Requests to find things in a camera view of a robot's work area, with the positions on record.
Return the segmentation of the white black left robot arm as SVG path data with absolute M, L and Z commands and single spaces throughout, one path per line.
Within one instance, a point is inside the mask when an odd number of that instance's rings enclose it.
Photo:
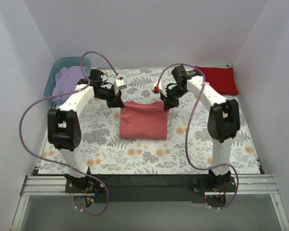
M 123 78 L 117 78 L 110 88 L 103 82 L 104 73 L 92 69 L 90 76 L 77 82 L 75 91 L 57 109 L 51 109 L 47 114 L 48 142 L 53 144 L 63 156 L 70 172 L 65 177 L 81 192 L 89 192 L 93 180 L 82 173 L 88 173 L 89 167 L 83 160 L 79 145 L 81 129 L 78 115 L 92 99 L 105 100 L 109 108 L 123 108 L 122 89 L 127 88 Z

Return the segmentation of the salmon pink t shirt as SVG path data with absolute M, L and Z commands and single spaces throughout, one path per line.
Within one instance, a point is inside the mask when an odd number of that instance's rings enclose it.
M 165 140 L 167 133 L 168 112 L 164 111 L 163 102 L 124 103 L 120 111 L 120 138 Z

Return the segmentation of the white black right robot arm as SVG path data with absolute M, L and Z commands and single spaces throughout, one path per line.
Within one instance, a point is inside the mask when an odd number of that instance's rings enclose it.
M 193 66 L 185 69 L 185 64 L 172 64 L 171 72 L 175 82 L 164 86 L 159 79 L 152 91 L 159 93 L 164 102 L 164 110 L 176 108 L 179 99 L 190 92 L 197 96 L 197 103 L 202 103 L 209 112 L 207 129 L 213 141 L 212 162 L 205 170 L 204 185 L 213 191 L 219 191 L 231 180 L 235 171 L 230 165 L 231 145 L 240 130 L 239 106 L 235 99 L 227 99 L 219 94 L 206 81 L 205 74 Z

